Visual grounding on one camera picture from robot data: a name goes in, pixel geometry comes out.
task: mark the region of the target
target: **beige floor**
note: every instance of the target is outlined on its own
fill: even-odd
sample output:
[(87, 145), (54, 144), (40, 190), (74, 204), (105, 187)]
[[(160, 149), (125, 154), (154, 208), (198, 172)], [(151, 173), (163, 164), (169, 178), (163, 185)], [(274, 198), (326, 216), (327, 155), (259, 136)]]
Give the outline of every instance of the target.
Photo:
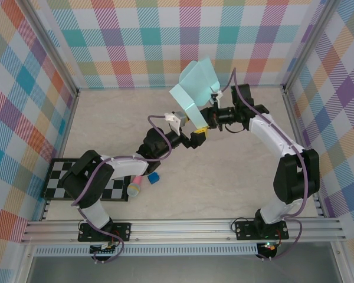
[[(293, 137), (279, 88), (253, 88), (255, 103), (264, 104), (278, 125)], [(226, 91), (222, 107), (231, 105)], [(180, 110), (168, 89), (82, 91), (64, 157), (86, 150), (116, 156), (134, 153), (150, 129), (147, 116)], [(164, 121), (156, 124), (168, 130)], [(233, 130), (241, 125), (232, 125)], [(194, 128), (184, 127), (185, 133)], [(113, 219), (192, 219), (252, 217), (273, 196), (278, 159), (244, 131), (210, 130), (199, 148), (179, 146), (157, 169), (160, 181), (128, 202), (104, 202)], [(317, 216), (312, 199), (302, 216)], [(48, 220), (80, 219), (68, 201), (52, 201)]]

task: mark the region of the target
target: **checkered board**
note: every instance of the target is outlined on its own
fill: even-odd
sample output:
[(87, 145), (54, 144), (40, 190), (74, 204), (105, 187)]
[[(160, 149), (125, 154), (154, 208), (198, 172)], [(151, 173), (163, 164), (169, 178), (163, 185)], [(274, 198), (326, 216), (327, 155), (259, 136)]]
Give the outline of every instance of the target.
[[(54, 158), (51, 161), (47, 172), (46, 181), (43, 187), (42, 197), (46, 200), (72, 200), (61, 185), (61, 178), (72, 167), (78, 159)], [(101, 195), (101, 200), (127, 202), (127, 186), (130, 183), (130, 176), (110, 180)]]

